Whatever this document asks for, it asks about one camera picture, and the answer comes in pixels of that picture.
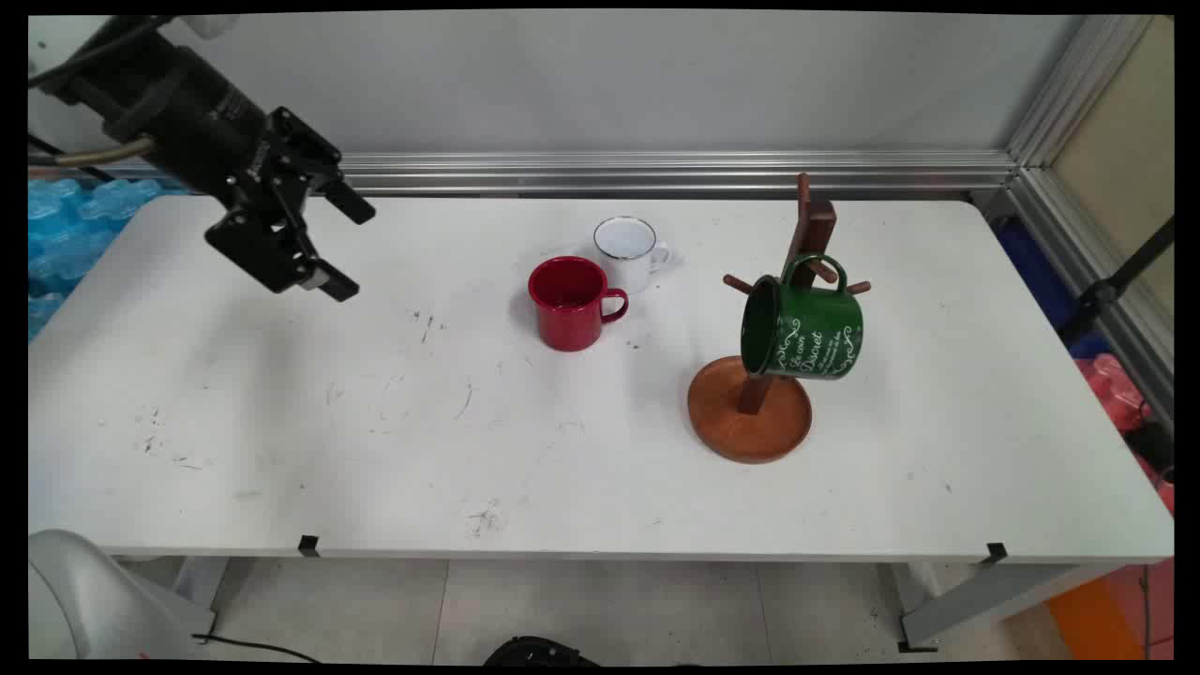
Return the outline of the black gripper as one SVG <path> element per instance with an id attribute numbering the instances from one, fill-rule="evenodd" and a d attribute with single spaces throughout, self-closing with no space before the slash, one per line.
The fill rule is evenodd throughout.
<path id="1" fill-rule="evenodd" d="M 180 44 L 133 44 L 116 53 L 116 141 L 154 141 L 146 162 L 232 208 L 204 240 L 268 291 L 318 289 L 336 301 L 360 286 L 316 249 L 304 219 L 308 189 L 269 196 L 251 175 L 268 118 L 204 56 Z M 376 209 L 352 189 L 341 151 L 280 107 L 270 112 L 276 163 L 356 225 Z"/>

